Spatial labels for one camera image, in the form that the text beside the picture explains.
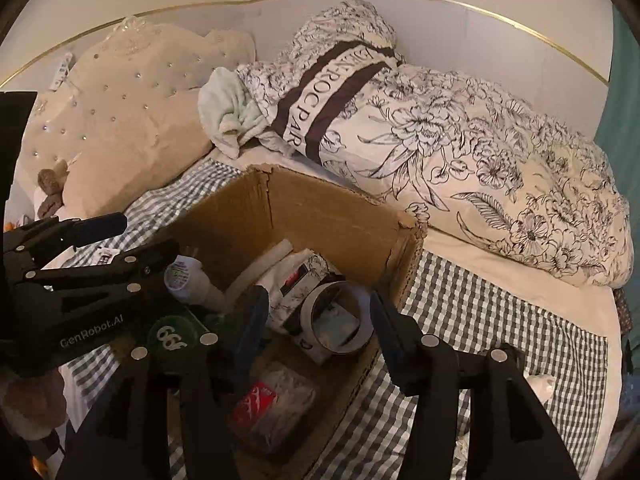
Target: cardboard box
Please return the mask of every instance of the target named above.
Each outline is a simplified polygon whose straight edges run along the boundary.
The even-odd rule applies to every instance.
[[[388,270],[396,304],[406,299],[422,237],[415,219],[350,189],[278,166],[251,168],[165,228],[182,248],[198,248],[211,282],[225,290],[271,246],[287,238],[331,261],[348,280],[373,285]],[[256,361],[276,360],[318,387],[316,402],[274,456],[238,450],[243,480],[301,479],[318,459],[378,355],[375,338],[357,354],[316,365],[287,336],[276,336]],[[172,434],[179,436],[170,405]]]

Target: brown stuffed toy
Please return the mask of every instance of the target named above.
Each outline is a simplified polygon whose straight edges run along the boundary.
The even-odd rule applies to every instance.
[[[60,160],[52,170],[40,170],[38,173],[38,186],[47,195],[38,208],[38,218],[49,218],[64,204],[62,202],[62,190],[65,187],[68,167],[64,160]]]

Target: floral pattern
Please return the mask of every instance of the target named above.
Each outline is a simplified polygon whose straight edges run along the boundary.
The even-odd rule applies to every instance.
[[[356,39],[396,46],[375,8],[354,0],[305,23],[274,63],[238,73],[273,121],[319,56]],[[420,222],[569,283],[628,280],[628,202],[599,147],[497,84],[387,64],[328,121],[319,147],[327,170]]]

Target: cream bed sheet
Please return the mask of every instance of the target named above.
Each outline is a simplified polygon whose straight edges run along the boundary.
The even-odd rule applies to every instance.
[[[262,146],[243,150],[240,157],[235,160],[223,155],[217,149],[207,157],[239,170],[245,170],[248,166],[257,164],[279,164],[300,173],[344,184],[342,181],[339,182],[334,174],[302,155],[295,153],[291,158],[287,158],[280,153],[270,152]],[[619,373],[622,363],[620,325],[612,290],[608,286],[570,285],[554,278],[544,270],[502,258],[434,229],[429,230],[424,248],[529,303],[575,323],[584,330],[607,337],[608,373],[604,410],[591,463],[583,479],[594,480],[604,460],[618,414],[622,387],[622,374]]]

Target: blue fabric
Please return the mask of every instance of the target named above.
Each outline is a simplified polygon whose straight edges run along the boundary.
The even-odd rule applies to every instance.
[[[629,335],[640,367],[640,46],[622,14],[613,9],[609,94],[595,141],[609,157],[618,190],[629,200],[636,249],[634,273],[625,285],[634,328]]]

